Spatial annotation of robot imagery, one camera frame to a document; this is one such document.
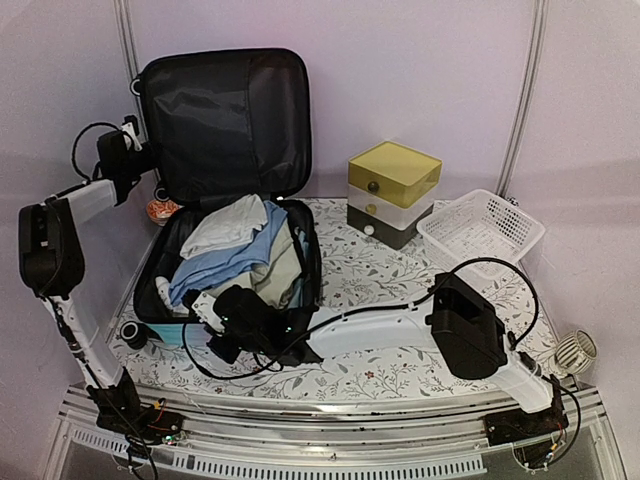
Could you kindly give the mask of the pink and teal kids suitcase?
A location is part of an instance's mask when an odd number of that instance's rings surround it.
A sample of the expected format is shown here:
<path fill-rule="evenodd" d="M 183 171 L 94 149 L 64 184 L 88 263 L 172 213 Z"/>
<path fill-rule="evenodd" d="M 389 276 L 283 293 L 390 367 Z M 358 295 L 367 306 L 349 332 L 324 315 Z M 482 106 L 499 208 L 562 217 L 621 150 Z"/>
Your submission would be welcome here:
<path fill-rule="evenodd" d="M 307 68 L 294 51 L 249 48 L 178 54 L 137 76 L 148 145 L 169 198 L 180 205 L 160 230 L 135 286 L 137 319 L 170 346 L 182 318 L 158 295 L 182 260 L 179 245 L 204 216 L 246 194 L 284 208 L 304 231 L 302 305 L 318 304 L 321 259 L 311 210 L 294 199 L 310 178 L 312 132 Z"/>

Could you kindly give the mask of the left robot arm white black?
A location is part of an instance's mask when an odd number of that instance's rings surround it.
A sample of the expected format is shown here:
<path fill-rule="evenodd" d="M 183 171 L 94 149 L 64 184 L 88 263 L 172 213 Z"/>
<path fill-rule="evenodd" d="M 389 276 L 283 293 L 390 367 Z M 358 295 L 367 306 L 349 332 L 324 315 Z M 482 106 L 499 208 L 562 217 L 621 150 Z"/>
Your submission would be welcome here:
<path fill-rule="evenodd" d="M 23 283 L 54 319 L 60 335 L 83 371 L 86 389 L 98 407 L 100 428 L 138 434 L 148 412 L 131 376 L 100 334 L 97 321 L 72 298 L 85 273 L 77 228 L 101 212 L 126 202 L 149 170 L 132 120 L 109 125 L 98 142 L 95 176 L 19 212 L 18 259 Z"/>

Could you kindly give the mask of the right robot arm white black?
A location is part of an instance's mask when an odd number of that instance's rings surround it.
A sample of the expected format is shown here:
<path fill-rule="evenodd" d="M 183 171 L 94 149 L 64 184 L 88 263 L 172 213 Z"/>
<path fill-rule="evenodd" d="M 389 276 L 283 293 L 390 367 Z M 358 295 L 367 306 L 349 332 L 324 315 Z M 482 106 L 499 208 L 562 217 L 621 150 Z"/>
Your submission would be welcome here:
<path fill-rule="evenodd" d="M 506 424 L 527 436 L 565 428 L 560 389 L 519 350 L 494 306 L 453 273 L 439 274 L 415 301 L 374 304 L 339 313 L 328 307 L 290 310 L 233 285 L 202 293 L 194 310 L 211 332 L 209 348 L 232 364 L 242 352 L 297 367 L 362 350 L 417 347 L 440 354 L 461 380 L 487 380 L 518 404 Z"/>

